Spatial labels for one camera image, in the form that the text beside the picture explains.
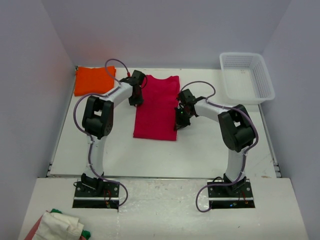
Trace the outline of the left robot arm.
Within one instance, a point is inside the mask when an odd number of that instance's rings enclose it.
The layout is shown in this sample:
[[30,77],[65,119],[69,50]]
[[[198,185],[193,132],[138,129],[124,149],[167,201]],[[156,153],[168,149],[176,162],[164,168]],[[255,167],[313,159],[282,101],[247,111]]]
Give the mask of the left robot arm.
[[88,164],[81,175],[81,183],[94,197],[104,190],[103,156],[107,136],[114,125],[115,107],[125,100],[131,106],[142,105],[142,85],[146,80],[144,73],[134,70],[132,75],[121,79],[119,85],[107,93],[93,93],[87,98],[81,124],[89,138]]

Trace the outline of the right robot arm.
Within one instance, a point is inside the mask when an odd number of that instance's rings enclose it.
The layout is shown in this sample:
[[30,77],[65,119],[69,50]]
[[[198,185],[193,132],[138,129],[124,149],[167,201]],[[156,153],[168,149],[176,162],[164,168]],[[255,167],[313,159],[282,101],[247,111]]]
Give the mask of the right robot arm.
[[223,188],[233,197],[245,184],[245,164],[248,151],[258,140],[258,132],[246,108],[242,104],[225,106],[213,103],[204,96],[195,97],[189,89],[181,91],[175,108],[175,127],[180,130],[191,124],[191,117],[205,117],[219,124],[222,140],[228,148],[227,169],[223,175]]

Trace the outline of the magenta t shirt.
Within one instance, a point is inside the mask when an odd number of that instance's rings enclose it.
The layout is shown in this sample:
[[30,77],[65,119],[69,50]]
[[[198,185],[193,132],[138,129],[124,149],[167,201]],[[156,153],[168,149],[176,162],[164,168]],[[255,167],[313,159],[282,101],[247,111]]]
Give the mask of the magenta t shirt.
[[143,83],[142,105],[136,108],[133,137],[137,139],[176,141],[177,96],[180,77],[158,79],[147,75]]

